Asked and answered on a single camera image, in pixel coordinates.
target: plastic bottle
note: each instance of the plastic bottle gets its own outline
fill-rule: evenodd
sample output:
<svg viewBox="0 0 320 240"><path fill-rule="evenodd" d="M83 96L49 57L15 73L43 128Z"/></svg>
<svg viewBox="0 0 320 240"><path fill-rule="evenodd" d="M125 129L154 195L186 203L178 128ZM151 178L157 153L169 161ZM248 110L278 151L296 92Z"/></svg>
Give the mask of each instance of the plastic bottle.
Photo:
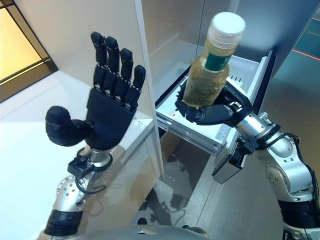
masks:
<svg viewBox="0 0 320 240"><path fill-rule="evenodd" d="M220 12L210 23L202 56L191 66L183 102L191 107L214 103L229 75L228 61L237 48L246 23L232 12Z"/></svg>

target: white bottle cap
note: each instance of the white bottle cap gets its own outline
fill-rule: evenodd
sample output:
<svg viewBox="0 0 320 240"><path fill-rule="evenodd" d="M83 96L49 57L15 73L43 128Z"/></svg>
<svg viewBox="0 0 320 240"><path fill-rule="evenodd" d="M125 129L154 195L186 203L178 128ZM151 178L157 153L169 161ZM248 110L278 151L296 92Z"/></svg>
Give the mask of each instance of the white bottle cap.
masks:
<svg viewBox="0 0 320 240"><path fill-rule="evenodd" d="M245 20L232 12L224 11L215 15L210 23L207 39L221 49L231 49L240 42L246 28Z"/></svg>

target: white drawer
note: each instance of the white drawer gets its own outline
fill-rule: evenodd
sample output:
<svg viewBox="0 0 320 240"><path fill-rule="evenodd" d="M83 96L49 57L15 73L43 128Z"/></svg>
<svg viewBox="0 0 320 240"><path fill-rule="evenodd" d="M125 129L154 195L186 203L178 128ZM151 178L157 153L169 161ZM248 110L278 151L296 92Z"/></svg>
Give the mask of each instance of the white drawer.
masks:
<svg viewBox="0 0 320 240"><path fill-rule="evenodd" d="M229 77L239 82L251 103L254 102L262 83L271 54L260 62L232 56L229 61ZM236 131L225 124L201 126L187 121L176 111L175 102L180 85L188 78L186 74L170 93L156 106L156 115L160 128L171 131L188 142L198 146L210 154L219 153L224 147L230 147L236 139Z"/></svg>

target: window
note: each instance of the window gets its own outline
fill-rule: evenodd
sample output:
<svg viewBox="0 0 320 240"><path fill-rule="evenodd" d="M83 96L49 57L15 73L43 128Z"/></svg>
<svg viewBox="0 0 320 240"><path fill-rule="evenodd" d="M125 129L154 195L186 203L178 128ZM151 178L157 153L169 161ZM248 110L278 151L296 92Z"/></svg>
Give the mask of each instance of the window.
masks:
<svg viewBox="0 0 320 240"><path fill-rule="evenodd" d="M0 102L57 70L16 3L0 0Z"/></svg>

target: robotic arm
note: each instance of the robotic arm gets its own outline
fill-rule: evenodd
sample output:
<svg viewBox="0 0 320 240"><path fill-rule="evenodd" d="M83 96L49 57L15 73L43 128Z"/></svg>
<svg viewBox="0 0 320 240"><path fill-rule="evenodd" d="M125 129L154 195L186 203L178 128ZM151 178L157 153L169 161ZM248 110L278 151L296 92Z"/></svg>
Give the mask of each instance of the robotic arm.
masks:
<svg viewBox="0 0 320 240"><path fill-rule="evenodd" d="M180 113L198 125L227 124L241 136L228 164L241 169L244 157L259 150L257 155L265 167L265 175L278 199L283 218L284 240L320 239L319 189L315 172L308 166L299 149L299 139L281 133L266 113L253 113L249 99L228 82L213 105L187 106L183 102L185 84L175 103Z"/></svg>
<svg viewBox="0 0 320 240"><path fill-rule="evenodd" d="M133 70L133 54L119 51L117 40L94 32L91 40L96 50L93 88L87 102L85 120L72 119L68 110L52 106L45 117L49 139L69 147L85 140L86 147L68 164L72 174L64 178L57 190L51 215L39 240L73 240L86 205L87 197L106 189L100 176L112 164L110 150L119 144L132 121L146 70L137 65Z"/></svg>

